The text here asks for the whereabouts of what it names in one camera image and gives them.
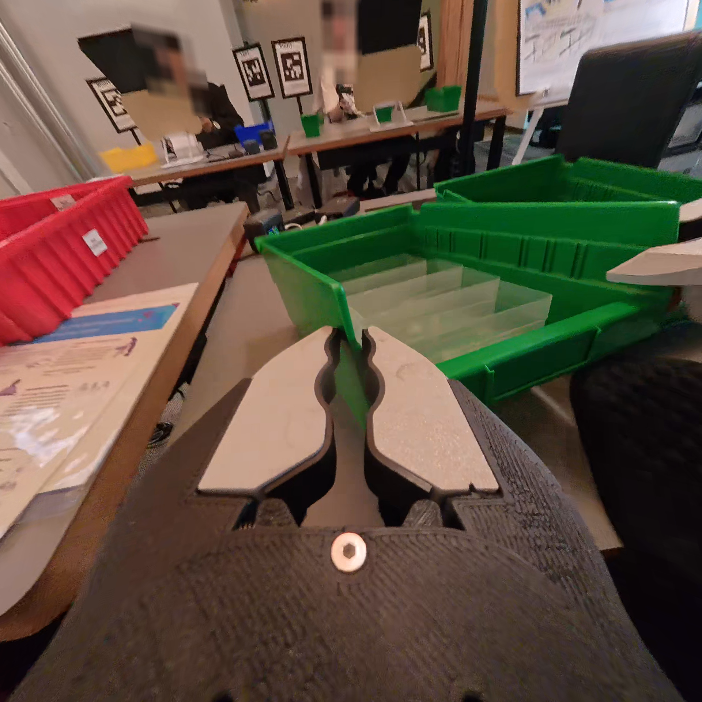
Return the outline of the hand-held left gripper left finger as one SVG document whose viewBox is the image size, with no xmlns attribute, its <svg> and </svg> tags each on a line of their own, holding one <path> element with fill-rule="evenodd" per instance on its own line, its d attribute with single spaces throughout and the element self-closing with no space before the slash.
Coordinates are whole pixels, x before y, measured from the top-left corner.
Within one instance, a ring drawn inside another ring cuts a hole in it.
<svg viewBox="0 0 702 702">
<path fill-rule="evenodd" d="M 331 403 L 338 331 L 320 327 L 250 379 L 198 490 L 262 502 L 318 502 L 336 480 Z"/>
</svg>

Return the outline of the wooden background table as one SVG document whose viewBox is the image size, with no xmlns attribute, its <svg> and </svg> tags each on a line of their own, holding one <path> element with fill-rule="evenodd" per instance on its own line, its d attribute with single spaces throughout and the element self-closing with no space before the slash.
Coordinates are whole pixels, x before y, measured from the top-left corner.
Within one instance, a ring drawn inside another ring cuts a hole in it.
<svg viewBox="0 0 702 702">
<path fill-rule="evenodd" d="M 138 207 L 162 203 L 184 204 L 192 198 L 213 198 L 226 192 L 237 196 L 239 186 L 258 194 L 260 185 L 269 180 L 268 165 L 272 165 L 279 179 L 282 201 L 286 209 L 294 205 L 284 172 L 289 137 L 283 137 L 275 149 L 257 154 L 231 157 L 234 145 L 212 150 L 196 163 L 181 166 L 153 165 L 126 173 L 131 179 L 128 192 Z"/>
<path fill-rule="evenodd" d="M 488 170 L 500 165 L 506 118 L 511 112 L 510 108 L 495 101 L 478 100 L 475 127 L 489 121 L 495 122 L 488 153 Z M 325 171 L 391 160 L 401 154 L 420 156 L 455 145 L 456 137 L 461 135 L 462 110 L 439 113 L 429 112 L 422 106 L 405 110 L 405 113 L 414 122 L 413 126 L 372 133 L 368 115 L 338 123 L 325 122 L 318 138 L 307 139 L 303 131 L 290 135 L 286 156 L 300 157 L 316 208 L 320 208 L 323 202 L 314 166 L 316 163 L 320 171 Z"/>
</svg>

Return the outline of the wood-edged side table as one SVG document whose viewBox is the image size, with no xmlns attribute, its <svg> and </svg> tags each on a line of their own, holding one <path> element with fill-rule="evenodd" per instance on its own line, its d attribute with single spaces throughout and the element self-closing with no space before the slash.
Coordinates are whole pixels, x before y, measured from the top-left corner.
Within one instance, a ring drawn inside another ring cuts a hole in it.
<svg viewBox="0 0 702 702">
<path fill-rule="evenodd" d="M 71 607 L 211 319 L 247 215 L 231 204 L 147 219 L 146 239 L 88 299 L 116 307 L 169 288 L 189 294 L 168 322 L 168 343 L 137 364 L 86 435 L 89 451 L 101 443 L 86 483 L 54 488 L 50 478 L 1 540 L 1 643 L 37 634 Z"/>
</svg>

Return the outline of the black vertical pole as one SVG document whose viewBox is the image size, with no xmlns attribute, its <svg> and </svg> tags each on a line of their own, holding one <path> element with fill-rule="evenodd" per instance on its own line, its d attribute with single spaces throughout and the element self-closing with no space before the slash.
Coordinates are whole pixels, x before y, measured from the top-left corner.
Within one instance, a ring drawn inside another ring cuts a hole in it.
<svg viewBox="0 0 702 702">
<path fill-rule="evenodd" d="M 473 1 L 469 36 L 468 70 L 463 101 L 463 122 L 458 144 L 458 174 L 460 176 L 466 176 L 475 171 L 474 131 L 487 13 L 488 1 Z"/>
</svg>

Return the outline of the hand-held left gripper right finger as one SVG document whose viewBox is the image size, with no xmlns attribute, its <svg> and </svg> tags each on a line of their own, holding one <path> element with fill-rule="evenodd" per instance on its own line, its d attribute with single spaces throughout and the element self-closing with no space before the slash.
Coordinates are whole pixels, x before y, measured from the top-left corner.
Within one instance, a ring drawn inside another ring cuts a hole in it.
<svg viewBox="0 0 702 702">
<path fill-rule="evenodd" d="M 379 392 L 368 415 L 369 447 L 422 494 L 495 494 L 498 480 L 449 379 L 388 332 L 369 327 L 369 371 Z"/>
</svg>

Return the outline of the yellow plastic bin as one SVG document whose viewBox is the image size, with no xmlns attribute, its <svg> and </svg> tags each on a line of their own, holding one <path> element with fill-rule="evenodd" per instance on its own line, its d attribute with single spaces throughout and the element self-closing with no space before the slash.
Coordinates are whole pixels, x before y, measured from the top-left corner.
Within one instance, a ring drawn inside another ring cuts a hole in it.
<svg viewBox="0 0 702 702">
<path fill-rule="evenodd" d="M 113 174 L 136 171 L 160 163 L 151 143 L 129 148 L 115 147 L 100 152 L 99 156 Z"/>
</svg>

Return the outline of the printed sheet with blue band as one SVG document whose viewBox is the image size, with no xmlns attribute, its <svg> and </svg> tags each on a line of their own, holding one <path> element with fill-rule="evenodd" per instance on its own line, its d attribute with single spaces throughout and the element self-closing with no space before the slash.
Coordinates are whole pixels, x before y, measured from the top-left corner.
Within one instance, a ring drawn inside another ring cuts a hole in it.
<svg viewBox="0 0 702 702">
<path fill-rule="evenodd" d="M 83 488 L 197 292 L 184 284 L 84 304 L 57 329 L 1 349 L 1 537 L 39 496 Z"/>
</svg>

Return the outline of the green plastic bin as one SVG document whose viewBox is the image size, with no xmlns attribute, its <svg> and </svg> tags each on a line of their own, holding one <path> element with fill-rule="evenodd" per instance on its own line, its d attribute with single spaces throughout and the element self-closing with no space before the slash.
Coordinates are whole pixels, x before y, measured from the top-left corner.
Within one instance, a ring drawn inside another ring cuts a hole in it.
<svg viewBox="0 0 702 702">
<path fill-rule="evenodd" d="M 476 173 L 434 186 L 439 200 L 475 203 L 668 201 L 701 198 L 701 180 L 688 174 L 552 155 Z M 679 241 L 701 237 L 701 219 L 680 223 Z"/>
<path fill-rule="evenodd" d="M 551 295 L 542 329 L 438 363 L 493 404 L 658 332 L 672 289 L 611 283 L 606 275 L 650 247 L 676 243 L 679 211 L 672 201 L 436 201 L 259 237 L 256 246 L 301 335 L 322 326 L 342 330 L 350 347 L 342 363 L 357 375 L 362 342 L 333 272 L 410 254 Z"/>
</svg>

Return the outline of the blue plastic bin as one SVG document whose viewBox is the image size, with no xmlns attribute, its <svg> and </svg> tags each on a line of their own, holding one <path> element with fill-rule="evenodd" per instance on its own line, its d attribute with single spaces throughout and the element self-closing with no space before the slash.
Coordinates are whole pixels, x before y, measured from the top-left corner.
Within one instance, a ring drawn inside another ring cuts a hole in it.
<svg viewBox="0 0 702 702">
<path fill-rule="evenodd" d="M 275 126 L 270 120 L 248 127 L 236 126 L 234 131 L 241 144 L 256 141 L 264 151 L 275 150 L 278 147 Z"/>
</svg>

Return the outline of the wooden sheet board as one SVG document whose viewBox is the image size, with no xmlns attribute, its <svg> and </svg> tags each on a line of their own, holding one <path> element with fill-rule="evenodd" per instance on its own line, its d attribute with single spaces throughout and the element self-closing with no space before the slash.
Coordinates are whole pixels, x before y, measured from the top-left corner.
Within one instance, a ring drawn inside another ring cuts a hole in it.
<svg viewBox="0 0 702 702">
<path fill-rule="evenodd" d="M 496 95 L 498 96 L 498 101 L 502 105 L 509 107 L 511 110 L 516 112 L 535 110 L 536 108 L 541 107 L 556 107 L 564 105 L 567 103 L 571 91 L 566 97 L 561 98 L 538 99 L 534 95 L 518 96 L 516 94 L 518 4 L 519 1 L 494 2 L 495 24 L 493 86 L 495 88 Z M 694 28 L 679 34 L 700 30 L 701 5 L 698 10 L 697 21 Z"/>
</svg>

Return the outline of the red plastic bin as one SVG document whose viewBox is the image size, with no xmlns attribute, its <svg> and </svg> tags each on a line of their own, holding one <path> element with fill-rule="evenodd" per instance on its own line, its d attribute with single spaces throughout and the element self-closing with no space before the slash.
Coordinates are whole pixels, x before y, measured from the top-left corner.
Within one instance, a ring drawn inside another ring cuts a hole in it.
<svg viewBox="0 0 702 702">
<path fill-rule="evenodd" d="M 53 332 L 148 233 L 126 175 L 1 239 L 1 346 Z"/>
<path fill-rule="evenodd" d="M 19 233 L 51 215 L 63 212 L 91 194 L 93 183 L 32 192 L 1 200 L 1 239 Z"/>
</svg>

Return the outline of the clear acrylic stand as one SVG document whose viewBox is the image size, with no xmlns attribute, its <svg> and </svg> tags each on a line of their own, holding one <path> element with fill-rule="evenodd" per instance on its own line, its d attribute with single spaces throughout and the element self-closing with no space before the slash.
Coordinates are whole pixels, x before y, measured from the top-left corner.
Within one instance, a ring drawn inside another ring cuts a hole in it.
<svg viewBox="0 0 702 702">
<path fill-rule="evenodd" d="M 202 162 L 207 154 L 197 139 L 189 132 L 172 133 L 161 139 L 163 169 L 172 169 Z"/>
<path fill-rule="evenodd" d="M 392 115 L 392 121 L 389 124 L 385 124 L 385 125 L 377 124 L 375 121 L 374 115 L 373 115 L 373 108 L 372 108 L 371 116 L 369 117 L 369 120 L 370 120 L 369 130 L 372 133 L 389 131 L 391 129 L 397 129 L 397 128 L 403 128 L 403 127 L 411 127 L 414 125 L 414 122 L 412 120 L 408 119 L 408 117 L 405 113 L 405 110 L 404 110 L 404 106 L 400 101 L 382 102 L 382 103 L 378 103 L 376 105 L 388 105 L 388 104 L 395 105 L 395 110 L 394 110 L 393 115 Z"/>
</svg>

